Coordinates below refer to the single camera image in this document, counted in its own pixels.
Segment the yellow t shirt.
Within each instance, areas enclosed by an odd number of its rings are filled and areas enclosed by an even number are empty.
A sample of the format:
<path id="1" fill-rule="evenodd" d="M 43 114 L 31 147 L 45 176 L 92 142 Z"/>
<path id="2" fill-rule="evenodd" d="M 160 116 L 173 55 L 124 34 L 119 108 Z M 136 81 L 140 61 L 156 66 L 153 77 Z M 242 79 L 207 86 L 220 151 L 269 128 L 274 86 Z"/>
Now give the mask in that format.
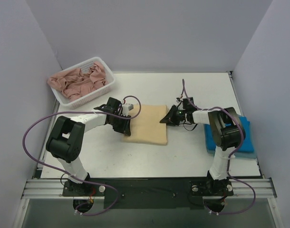
<path id="1" fill-rule="evenodd" d="M 129 111 L 137 116 L 130 121 L 130 136 L 124 136 L 124 142 L 167 145 L 166 124 L 160 123 L 167 114 L 166 105 L 134 105 Z"/>

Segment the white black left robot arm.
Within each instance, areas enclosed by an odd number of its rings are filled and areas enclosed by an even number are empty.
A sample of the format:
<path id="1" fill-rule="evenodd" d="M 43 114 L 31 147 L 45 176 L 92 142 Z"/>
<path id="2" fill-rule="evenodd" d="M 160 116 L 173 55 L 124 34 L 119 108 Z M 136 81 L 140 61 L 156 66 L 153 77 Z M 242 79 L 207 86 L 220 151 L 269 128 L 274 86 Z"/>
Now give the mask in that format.
<path id="1" fill-rule="evenodd" d="M 68 183 L 78 195 L 85 196 L 91 189 L 88 182 L 90 175 L 79 158 L 84 134 L 93 128 L 109 124 L 115 132 L 130 136 L 129 111 L 133 108 L 133 104 L 109 98 L 106 104 L 94 108 L 94 111 L 101 111 L 102 114 L 82 114 L 71 118 L 60 116 L 56 119 L 46 150 L 71 174 L 68 176 Z"/>

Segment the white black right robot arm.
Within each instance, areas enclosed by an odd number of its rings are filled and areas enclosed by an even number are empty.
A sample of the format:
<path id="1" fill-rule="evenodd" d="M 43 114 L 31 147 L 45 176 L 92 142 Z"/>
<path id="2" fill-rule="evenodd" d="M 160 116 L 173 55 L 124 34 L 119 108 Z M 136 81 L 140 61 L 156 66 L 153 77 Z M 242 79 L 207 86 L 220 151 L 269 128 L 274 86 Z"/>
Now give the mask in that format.
<path id="1" fill-rule="evenodd" d="M 204 189 L 210 194 L 220 190 L 228 190 L 229 167 L 237 148 L 245 139 L 245 130 L 233 107 L 219 109 L 200 109 L 192 97 L 179 100 L 179 105 L 173 105 L 169 112 L 160 120 L 161 124 L 179 126 L 189 123 L 210 126 L 215 143 L 215 154 L 204 184 Z"/>

